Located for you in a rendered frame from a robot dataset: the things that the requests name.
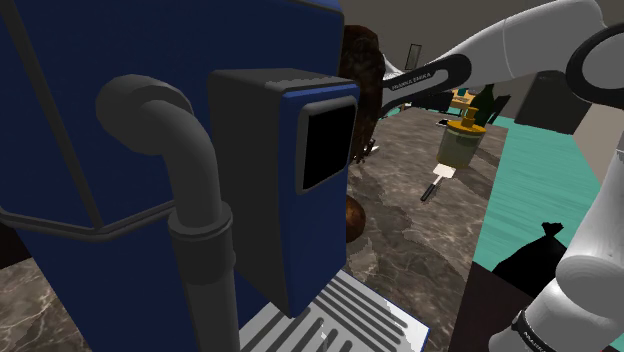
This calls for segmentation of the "dark brown figure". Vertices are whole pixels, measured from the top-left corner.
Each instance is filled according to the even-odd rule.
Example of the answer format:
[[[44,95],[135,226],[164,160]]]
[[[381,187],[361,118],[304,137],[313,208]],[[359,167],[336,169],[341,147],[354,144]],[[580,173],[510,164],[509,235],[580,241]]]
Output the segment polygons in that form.
[[[361,25],[345,25],[338,76],[353,80],[360,88],[351,158],[359,163],[381,115],[385,62],[378,36]]]

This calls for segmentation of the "brown round loaf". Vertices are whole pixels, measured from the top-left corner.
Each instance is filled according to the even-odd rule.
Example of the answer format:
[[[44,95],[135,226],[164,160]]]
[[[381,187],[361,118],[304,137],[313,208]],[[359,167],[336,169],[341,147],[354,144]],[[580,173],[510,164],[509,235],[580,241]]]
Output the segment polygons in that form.
[[[346,196],[346,242],[359,238],[365,228],[366,213],[361,204],[353,197]]]

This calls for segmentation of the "wall picture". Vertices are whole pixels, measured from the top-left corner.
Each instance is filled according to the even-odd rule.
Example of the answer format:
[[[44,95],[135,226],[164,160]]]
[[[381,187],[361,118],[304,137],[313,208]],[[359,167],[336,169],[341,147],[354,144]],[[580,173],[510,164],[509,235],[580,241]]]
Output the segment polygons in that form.
[[[411,44],[409,47],[408,55],[405,63],[405,70],[411,71],[414,70],[419,61],[419,57],[421,54],[422,46],[420,44]]]

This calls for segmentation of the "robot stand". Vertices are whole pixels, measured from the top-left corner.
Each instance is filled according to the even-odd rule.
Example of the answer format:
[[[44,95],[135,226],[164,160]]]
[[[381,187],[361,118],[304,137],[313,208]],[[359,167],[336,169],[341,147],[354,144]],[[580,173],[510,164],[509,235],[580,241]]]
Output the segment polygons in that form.
[[[473,262],[448,352],[488,352],[490,337],[509,326],[532,297]]]

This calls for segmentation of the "black cabinet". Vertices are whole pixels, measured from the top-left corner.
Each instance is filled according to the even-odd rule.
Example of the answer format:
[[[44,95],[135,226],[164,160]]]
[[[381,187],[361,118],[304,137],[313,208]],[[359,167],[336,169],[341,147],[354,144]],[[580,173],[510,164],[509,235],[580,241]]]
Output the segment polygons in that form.
[[[539,72],[515,117],[515,123],[573,135],[591,104],[578,98],[559,71]]]

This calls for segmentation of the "dark green bottle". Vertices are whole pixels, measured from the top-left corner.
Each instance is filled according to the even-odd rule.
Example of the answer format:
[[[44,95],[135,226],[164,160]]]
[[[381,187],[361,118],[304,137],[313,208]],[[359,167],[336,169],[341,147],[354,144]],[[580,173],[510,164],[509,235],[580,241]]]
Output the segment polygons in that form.
[[[471,101],[470,106],[477,109],[474,118],[478,126],[484,127],[491,115],[495,101],[493,89],[493,84],[487,84]]]

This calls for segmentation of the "soap dispenser with yellow pump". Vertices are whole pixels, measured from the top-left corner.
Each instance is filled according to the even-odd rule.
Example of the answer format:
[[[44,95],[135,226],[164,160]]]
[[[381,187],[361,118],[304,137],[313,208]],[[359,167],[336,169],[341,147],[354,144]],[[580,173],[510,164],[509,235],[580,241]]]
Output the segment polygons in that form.
[[[443,132],[436,160],[456,169],[467,168],[486,133],[476,124],[477,108],[469,107],[461,120],[449,120]]]

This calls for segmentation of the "blue coffee machine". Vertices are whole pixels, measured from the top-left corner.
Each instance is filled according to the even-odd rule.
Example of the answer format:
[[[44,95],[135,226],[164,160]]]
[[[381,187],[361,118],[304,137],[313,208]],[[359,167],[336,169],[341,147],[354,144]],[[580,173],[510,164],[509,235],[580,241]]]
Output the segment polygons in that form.
[[[93,352],[423,352],[346,274],[338,0],[0,0],[0,222]]]

